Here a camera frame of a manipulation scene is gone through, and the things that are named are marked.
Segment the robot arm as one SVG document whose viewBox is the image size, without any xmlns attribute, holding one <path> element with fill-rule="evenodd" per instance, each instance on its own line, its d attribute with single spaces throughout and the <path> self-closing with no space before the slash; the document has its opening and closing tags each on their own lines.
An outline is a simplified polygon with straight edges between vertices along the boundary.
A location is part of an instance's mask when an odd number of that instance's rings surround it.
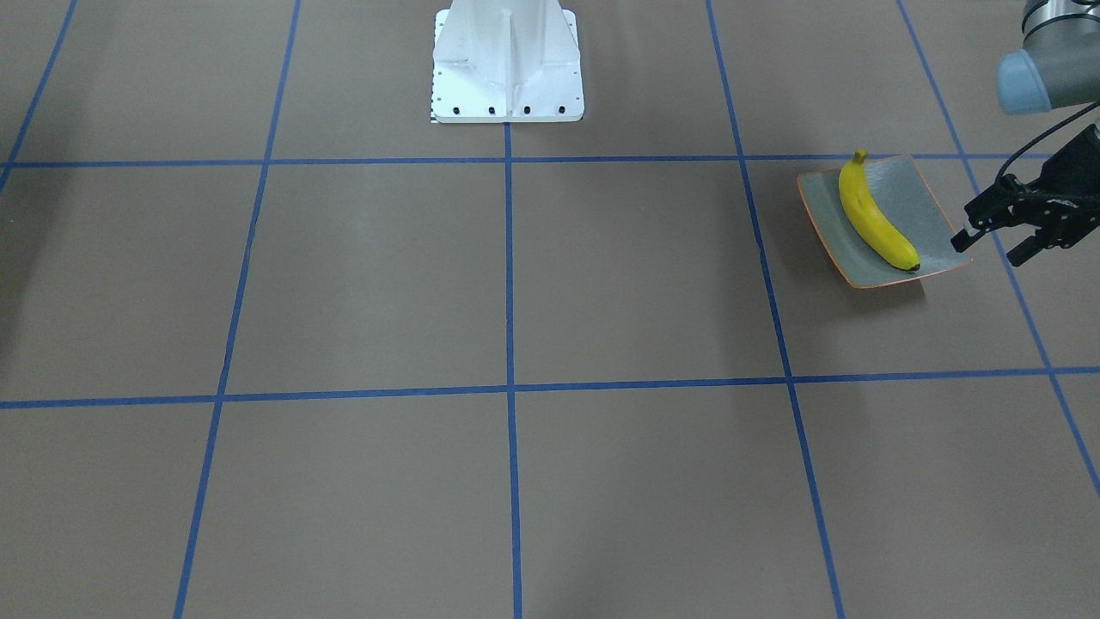
<svg viewBox="0 0 1100 619">
<path fill-rule="evenodd" d="M 993 184 L 965 207 L 967 222 L 950 242 L 957 252 L 974 247 L 990 232 L 1033 226 L 1033 234 L 1007 251 L 1020 267 L 1049 248 L 1072 248 L 1099 224 L 1099 139 L 1097 122 L 1062 145 L 1033 181 L 1009 172 L 1024 153 L 1068 123 L 1097 110 L 1099 99 L 1099 16 L 1096 1 L 1028 1 L 1021 16 L 1022 45 L 1000 60 L 999 106 L 1010 117 L 1079 110 L 1007 157 Z"/>
</svg>

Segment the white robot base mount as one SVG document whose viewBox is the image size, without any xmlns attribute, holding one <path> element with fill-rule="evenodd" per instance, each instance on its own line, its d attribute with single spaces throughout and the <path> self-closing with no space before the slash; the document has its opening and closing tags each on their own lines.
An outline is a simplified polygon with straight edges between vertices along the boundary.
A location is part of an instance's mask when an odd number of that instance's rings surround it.
<svg viewBox="0 0 1100 619">
<path fill-rule="evenodd" d="M 435 14 L 433 35 L 431 121 L 584 117 L 578 16 L 558 1 L 453 1 Z"/>
</svg>

